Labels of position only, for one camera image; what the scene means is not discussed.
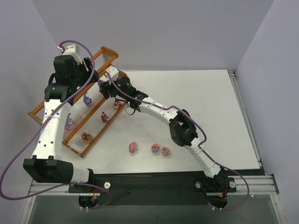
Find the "purple bunny small toy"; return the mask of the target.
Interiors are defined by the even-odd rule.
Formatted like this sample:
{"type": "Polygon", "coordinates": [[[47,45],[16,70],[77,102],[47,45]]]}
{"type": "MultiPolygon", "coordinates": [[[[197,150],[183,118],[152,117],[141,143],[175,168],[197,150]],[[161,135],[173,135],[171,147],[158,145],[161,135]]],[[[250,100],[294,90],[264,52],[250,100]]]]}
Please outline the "purple bunny small toy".
{"type": "Polygon", "coordinates": [[[93,106],[93,100],[87,96],[87,92],[83,95],[83,102],[88,108],[93,106]]]}

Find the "purple creature pink donut toy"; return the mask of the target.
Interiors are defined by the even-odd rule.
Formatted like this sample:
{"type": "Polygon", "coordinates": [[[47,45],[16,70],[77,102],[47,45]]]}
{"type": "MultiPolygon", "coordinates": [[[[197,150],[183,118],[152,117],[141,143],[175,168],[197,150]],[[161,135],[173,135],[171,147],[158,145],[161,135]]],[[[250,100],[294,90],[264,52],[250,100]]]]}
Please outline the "purple creature pink donut toy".
{"type": "Polygon", "coordinates": [[[69,131],[69,130],[74,129],[75,126],[76,126],[76,123],[75,123],[75,121],[71,118],[71,113],[68,113],[68,115],[67,115],[67,119],[66,119],[66,122],[65,122],[64,129],[65,129],[66,131],[69,131]]]}

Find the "pink toy clear base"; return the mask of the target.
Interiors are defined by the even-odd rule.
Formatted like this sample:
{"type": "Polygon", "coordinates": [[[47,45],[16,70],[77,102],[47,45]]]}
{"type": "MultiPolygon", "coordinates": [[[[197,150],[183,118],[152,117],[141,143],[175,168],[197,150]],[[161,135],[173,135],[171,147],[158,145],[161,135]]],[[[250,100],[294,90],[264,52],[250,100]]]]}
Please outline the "pink toy clear base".
{"type": "Polygon", "coordinates": [[[163,156],[168,156],[170,154],[170,149],[168,147],[162,147],[161,153],[163,156]]]}

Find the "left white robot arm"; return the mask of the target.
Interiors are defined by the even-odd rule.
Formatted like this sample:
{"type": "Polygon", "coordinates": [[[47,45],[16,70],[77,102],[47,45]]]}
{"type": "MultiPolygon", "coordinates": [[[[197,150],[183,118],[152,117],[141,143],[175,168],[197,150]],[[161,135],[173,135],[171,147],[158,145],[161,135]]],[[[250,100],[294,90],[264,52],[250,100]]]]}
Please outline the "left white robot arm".
{"type": "Polygon", "coordinates": [[[38,143],[32,157],[24,160],[23,168],[39,183],[86,183],[90,170],[62,160],[62,140],[77,90],[97,82],[98,73],[88,57],[79,63],[71,55],[60,55],[53,64],[55,73],[44,91],[44,118],[38,143]]]}

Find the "pink bear green clover toy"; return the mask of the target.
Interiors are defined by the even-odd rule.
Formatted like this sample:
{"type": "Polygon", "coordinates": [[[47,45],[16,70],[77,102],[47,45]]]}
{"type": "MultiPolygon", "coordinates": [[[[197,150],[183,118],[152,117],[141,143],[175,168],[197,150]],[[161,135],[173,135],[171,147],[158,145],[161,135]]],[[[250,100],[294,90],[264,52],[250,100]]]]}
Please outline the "pink bear green clover toy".
{"type": "Polygon", "coordinates": [[[83,132],[81,134],[81,139],[84,143],[89,144],[93,140],[93,136],[90,133],[83,132]]]}

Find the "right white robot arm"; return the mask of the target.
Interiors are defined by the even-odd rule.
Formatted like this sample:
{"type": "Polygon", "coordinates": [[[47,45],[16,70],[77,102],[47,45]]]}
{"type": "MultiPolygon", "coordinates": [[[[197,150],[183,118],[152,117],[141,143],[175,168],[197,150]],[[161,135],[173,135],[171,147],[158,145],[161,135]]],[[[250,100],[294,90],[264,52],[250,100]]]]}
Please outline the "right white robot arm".
{"type": "Polygon", "coordinates": [[[220,190],[227,190],[234,187],[233,181],[228,178],[224,167],[210,158],[201,147],[206,141],[206,134],[200,129],[204,136],[204,140],[201,141],[196,124],[186,110],[175,106],[164,107],[133,87],[128,77],[119,77],[114,81],[100,80],[98,85],[100,93],[105,99],[119,96],[135,111],[148,114],[167,124],[172,141],[176,145],[186,148],[192,154],[205,176],[212,179],[211,185],[214,189],[218,187],[220,190]]]}

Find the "pink toy blue glasses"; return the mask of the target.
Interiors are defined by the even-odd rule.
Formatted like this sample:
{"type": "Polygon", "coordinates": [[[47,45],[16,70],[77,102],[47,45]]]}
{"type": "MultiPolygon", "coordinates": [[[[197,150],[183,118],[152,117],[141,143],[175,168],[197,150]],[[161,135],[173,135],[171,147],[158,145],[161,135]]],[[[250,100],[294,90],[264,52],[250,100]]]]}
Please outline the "pink toy blue glasses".
{"type": "Polygon", "coordinates": [[[155,143],[155,144],[153,144],[153,145],[151,146],[151,151],[152,151],[153,153],[158,152],[159,149],[160,149],[160,146],[159,146],[159,144],[157,144],[157,143],[155,143]]]}

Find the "pink blob toy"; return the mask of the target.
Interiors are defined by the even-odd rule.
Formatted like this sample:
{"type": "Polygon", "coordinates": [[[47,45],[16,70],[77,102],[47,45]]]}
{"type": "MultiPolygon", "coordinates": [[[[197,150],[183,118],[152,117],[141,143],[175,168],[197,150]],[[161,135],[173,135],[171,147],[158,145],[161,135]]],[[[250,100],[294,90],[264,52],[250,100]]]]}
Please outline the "pink blob toy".
{"type": "Polygon", "coordinates": [[[134,153],[137,149],[137,143],[135,141],[131,142],[128,146],[128,151],[134,153]]]}

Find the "red pink bear toy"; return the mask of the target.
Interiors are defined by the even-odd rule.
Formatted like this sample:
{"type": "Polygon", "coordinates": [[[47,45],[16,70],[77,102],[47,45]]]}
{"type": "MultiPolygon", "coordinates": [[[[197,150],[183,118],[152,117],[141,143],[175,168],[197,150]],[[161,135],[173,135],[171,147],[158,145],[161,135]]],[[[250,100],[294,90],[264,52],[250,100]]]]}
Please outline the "red pink bear toy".
{"type": "Polygon", "coordinates": [[[109,121],[109,117],[108,117],[108,115],[105,112],[101,113],[100,118],[101,118],[101,120],[102,120],[103,123],[107,123],[109,121]]]}

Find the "red white cake toy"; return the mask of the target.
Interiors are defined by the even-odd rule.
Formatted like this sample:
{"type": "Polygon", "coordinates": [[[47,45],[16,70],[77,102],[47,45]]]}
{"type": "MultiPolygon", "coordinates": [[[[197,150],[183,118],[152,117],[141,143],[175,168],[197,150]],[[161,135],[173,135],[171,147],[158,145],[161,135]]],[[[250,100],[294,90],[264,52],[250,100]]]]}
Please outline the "red white cake toy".
{"type": "Polygon", "coordinates": [[[119,110],[121,108],[121,106],[122,106],[122,102],[115,99],[114,104],[113,104],[113,108],[116,109],[116,110],[119,110]]]}

